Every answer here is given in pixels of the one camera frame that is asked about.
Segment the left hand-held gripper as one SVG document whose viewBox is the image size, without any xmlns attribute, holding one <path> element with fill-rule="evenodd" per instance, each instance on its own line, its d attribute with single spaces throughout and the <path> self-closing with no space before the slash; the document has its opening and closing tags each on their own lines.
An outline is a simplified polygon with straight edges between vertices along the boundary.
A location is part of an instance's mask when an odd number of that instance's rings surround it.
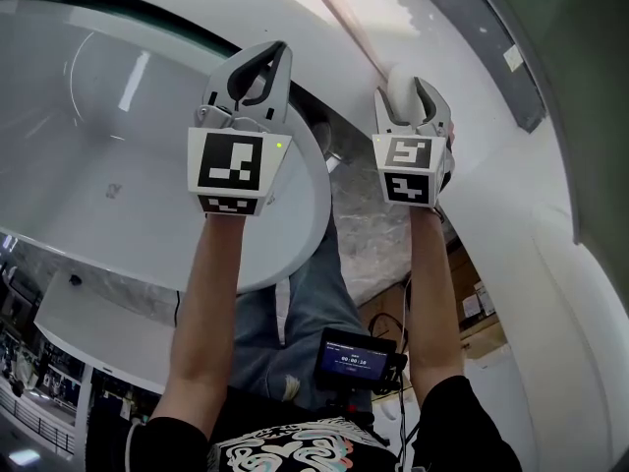
<svg viewBox="0 0 629 472">
<path fill-rule="evenodd" d="M 293 137 L 257 121 L 286 119 L 292 59 L 286 42 L 270 41 L 211 72 L 187 141 L 188 191 L 203 213 L 258 216 L 263 210 Z M 248 97 L 263 73 L 261 93 Z"/>
</svg>

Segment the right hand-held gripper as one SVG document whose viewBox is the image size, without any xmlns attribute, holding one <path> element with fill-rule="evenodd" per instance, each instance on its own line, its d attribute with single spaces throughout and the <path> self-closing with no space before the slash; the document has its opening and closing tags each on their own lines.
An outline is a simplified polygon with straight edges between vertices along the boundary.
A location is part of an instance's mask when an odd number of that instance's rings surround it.
<svg viewBox="0 0 629 472">
<path fill-rule="evenodd" d="M 434 208 L 451 178 L 450 107 L 436 88 L 415 77 L 425 111 L 413 128 L 393 111 L 386 92 L 374 92 L 377 133 L 372 146 L 384 199 L 390 204 Z"/>
</svg>

